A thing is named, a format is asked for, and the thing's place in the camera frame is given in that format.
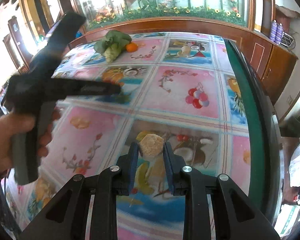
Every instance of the cabinet handle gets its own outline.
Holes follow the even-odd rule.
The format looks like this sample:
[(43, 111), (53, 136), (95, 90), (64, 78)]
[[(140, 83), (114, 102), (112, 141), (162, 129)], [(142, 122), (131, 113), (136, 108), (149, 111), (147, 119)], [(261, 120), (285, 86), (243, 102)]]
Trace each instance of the cabinet handle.
[(268, 73), (266, 75), (266, 78), (268, 78), (270, 72), (271, 72), (271, 68), (269, 68), (269, 71), (268, 71)]

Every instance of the round beige object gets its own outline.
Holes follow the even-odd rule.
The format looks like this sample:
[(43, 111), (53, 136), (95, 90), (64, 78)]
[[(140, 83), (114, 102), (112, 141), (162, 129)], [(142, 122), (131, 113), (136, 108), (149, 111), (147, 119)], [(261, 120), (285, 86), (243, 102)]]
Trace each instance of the round beige object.
[(162, 153), (164, 140), (159, 135), (147, 134), (139, 142), (140, 155), (145, 161), (151, 161)]

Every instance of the wall outlet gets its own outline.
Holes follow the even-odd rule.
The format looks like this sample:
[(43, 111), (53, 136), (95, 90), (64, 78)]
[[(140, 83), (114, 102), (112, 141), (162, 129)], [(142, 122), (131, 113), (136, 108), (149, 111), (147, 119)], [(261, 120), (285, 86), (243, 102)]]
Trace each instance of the wall outlet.
[(292, 104), (292, 101), (293, 101), (292, 97), (288, 96), (287, 103), (288, 103), (289, 106)]

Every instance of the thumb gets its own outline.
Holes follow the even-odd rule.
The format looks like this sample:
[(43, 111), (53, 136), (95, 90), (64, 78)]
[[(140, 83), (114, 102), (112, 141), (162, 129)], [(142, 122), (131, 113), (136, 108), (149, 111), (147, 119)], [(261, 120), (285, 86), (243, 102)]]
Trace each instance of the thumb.
[(33, 115), (10, 113), (0, 118), (0, 133), (8, 136), (25, 133), (31, 131), (34, 125), (35, 117)]

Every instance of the triangular cutout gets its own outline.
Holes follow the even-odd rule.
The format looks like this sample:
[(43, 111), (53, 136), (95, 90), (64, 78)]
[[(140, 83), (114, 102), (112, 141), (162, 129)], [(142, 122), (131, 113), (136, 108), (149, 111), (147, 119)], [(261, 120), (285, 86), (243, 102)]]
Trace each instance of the triangular cutout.
[(57, 223), (62, 223), (66, 215), (71, 195), (72, 191), (68, 190), (62, 196), (62, 198), (49, 210), (49, 212), (46, 215), (46, 218), (49, 220), (53, 220)]
[(254, 218), (253, 211), (248, 207), (248, 205), (242, 200), (237, 192), (232, 190), (230, 192), (231, 200), (233, 203), (235, 216), (237, 217), (238, 222), (244, 222), (249, 219)]

